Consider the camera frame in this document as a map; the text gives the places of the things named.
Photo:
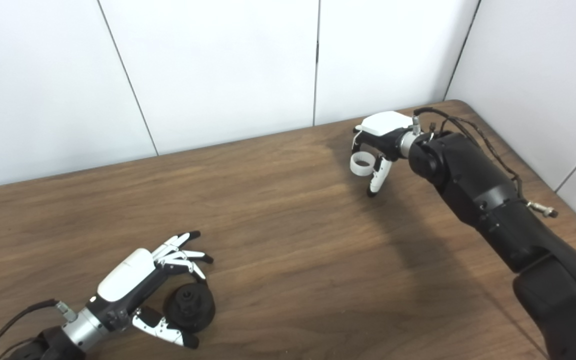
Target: black cable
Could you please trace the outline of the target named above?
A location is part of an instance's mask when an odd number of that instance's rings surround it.
[[[473,137],[473,135],[463,125],[461,125],[461,123],[466,123],[467,125],[470,125],[475,130],[475,132],[477,132],[477,134],[482,138],[482,140],[486,144],[486,148],[492,154],[494,159],[497,162],[499,162],[499,164],[503,167],[503,170],[512,175],[512,178],[510,178],[510,180],[516,183],[517,195],[519,196],[520,199],[526,201],[526,199],[524,198],[524,189],[523,189],[524,182],[521,176],[519,176],[519,174],[516,173],[516,171],[514,171],[510,166],[508,166],[504,162],[504,160],[501,158],[497,150],[495,150],[495,147],[492,145],[488,137],[484,134],[482,129],[480,129],[480,127],[477,126],[477,124],[475,124],[472,121],[462,119],[460,117],[450,116],[446,114],[446,112],[443,112],[439,109],[435,109],[434,107],[419,107],[419,109],[415,109],[413,111],[414,116],[420,116],[423,113],[434,113],[444,118],[444,120],[441,122],[441,127],[439,128],[439,134],[444,132],[444,126],[448,121],[450,121],[450,123],[455,125],[460,130],[460,132],[462,132],[464,136],[470,139],[470,141],[472,141],[478,148],[482,148],[480,144],[477,142],[477,140]]]
[[[13,326],[19,319],[26,316],[27,314],[32,313],[35,310],[50,308],[52,306],[57,305],[57,303],[59,303],[59,301],[55,300],[54,298],[51,298],[50,300],[41,301],[41,302],[38,302],[38,303],[35,303],[33,305],[26,307],[25,310],[23,310],[22,312],[19,312],[17,315],[14,315],[14,317],[12,319],[10,319],[10,321],[8,321],[6,323],[6,325],[4,325],[1,328],[0,337],[2,337],[2,335],[4,335],[4,333],[6,333],[8,331],[8,329],[10,329],[10,327]]]
[[[508,166],[504,160],[501,158],[501,156],[499,155],[499,153],[497,152],[497,150],[495,149],[495,147],[492,145],[492,143],[490,142],[490,140],[488,139],[488,137],[484,134],[484,132],[482,131],[482,129],[480,129],[479,126],[477,126],[476,123],[460,118],[460,117],[454,117],[455,120],[457,121],[461,121],[462,123],[466,123],[467,125],[470,125],[475,132],[477,132],[477,134],[479,134],[479,136],[481,137],[481,139],[484,141],[484,143],[486,144],[486,148],[489,150],[489,152],[492,154],[492,156],[494,157],[494,159],[499,162],[499,164],[503,167],[503,170],[505,170],[507,173],[509,173],[510,175],[512,175],[511,180],[513,180],[516,183],[517,186],[517,195],[519,196],[519,198],[524,199],[524,190],[523,190],[523,180],[521,178],[521,176],[519,176],[518,173],[516,173],[516,171],[514,171],[510,166]]]
[[[16,344],[11,345],[9,348],[7,348],[6,350],[4,350],[1,355],[0,355],[0,360],[2,360],[4,358],[4,356],[6,356],[7,353],[10,353],[10,351],[18,346],[22,346],[25,343],[30,343],[30,342],[34,342],[35,340],[37,340],[38,337],[30,337],[28,339],[22,340],[17,342]]]
[[[461,125],[461,123],[459,123],[459,121],[456,121],[455,118],[453,118],[452,116],[446,114],[446,112],[443,112],[439,109],[435,109],[434,107],[419,107],[419,109],[414,109],[413,111],[413,116],[420,116],[423,113],[434,113],[437,114],[439,116],[442,116],[444,118],[444,120],[441,123],[441,128],[439,129],[439,134],[444,132],[444,126],[446,125],[446,121],[450,121],[453,125],[455,125],[457,127],[457,129],[459,129],[459,131],[464,134],[477,148],[481,148],[480,144],[477,142],[477,139],[475,139],[475,137],[473,136],[473,134],[471,134],[470,131],[468,131],[468,129],[466,129],[463,125]]]

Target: wooden table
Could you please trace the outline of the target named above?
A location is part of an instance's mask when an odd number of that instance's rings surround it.
[[[462,102],[436,106],[482,124]],[[544,358],[513,274],[404,161],[366,197],[368,178],[348,169],[360,122],[0,186],[0,326],[52,297],[78,310],[135,248],[201,230],[189,249],[215,258],[202,268],[217,315],[199,349],[131,328],[89,358]],[[492,137],[526,197],[559,210],[545,221],[576,248],[576,215]],[[172,278],[147,304],[160,307],[189,281]],[[62,322],[53,310],[34,312],[0,340],[0,353]]]

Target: metal connector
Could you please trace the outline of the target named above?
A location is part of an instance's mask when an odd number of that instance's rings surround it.
[[[555,210],[554,207],[544,206],[538,202],[528,201],[526,206],[535,212],[541,213],[544,218],[547,217],[556,218],[557,216],[559,216],[559,213],[557,212],[557,210]]]
[[[412,116],[412,133],[414,136],[421,134],[421,125],[419,124],[419,116]]]
[[[77,320],[77,312],[74,312],[73,309],[71,309],[63,301],[59,301],[54,307],[61,313],[64,318],[66,318],[68,322]]]

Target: black cylindrical object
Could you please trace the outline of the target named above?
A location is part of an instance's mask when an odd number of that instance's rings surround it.
[[[204,330],[215,317],[215,300],[205,284],[182,285],[166,299],[164,312],[169,322],[188,333]]]

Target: robotic hand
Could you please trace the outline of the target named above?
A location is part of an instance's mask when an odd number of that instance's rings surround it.
[[[459,132],[423,133],[419,117],[439,114]],[[482,136],[509,178],[490,161],[464,124]],[[411,170],[434,186],[457,218],[475,228],[511,271],[515,296],[541,331],[552,360],[576,360],[576,251],[555,235],[531,211],[557,217],[551,207],[526,200],[519,175],[507,166],[483,132],[470,121],[432,107],[414,110],[413,117],[394,111],[366,117],[354,128],[350,168],[372,174],[368,196],[375,196],[392,162],[408,159]],[[381,153],[375,159],[361,145]]]
[[[83,310],[76,314],[59,301],[55,307],[67,322],[43,330],[7,359],[83,360],[86,352],[103,337],[123,331],[131,324],[153,337],[196,349],[199,340],[193,333],[210,324],[215,316],[215,303],[206,276],[195,261],[212,264],[213,258],[180,248],[200,235],[199,231],[175,235],[152,253],[144,248],[133,251],[103,279]],[[164,306],[166,316],[142,306],[169,276],[187,273],[196,282],[171,294]]]

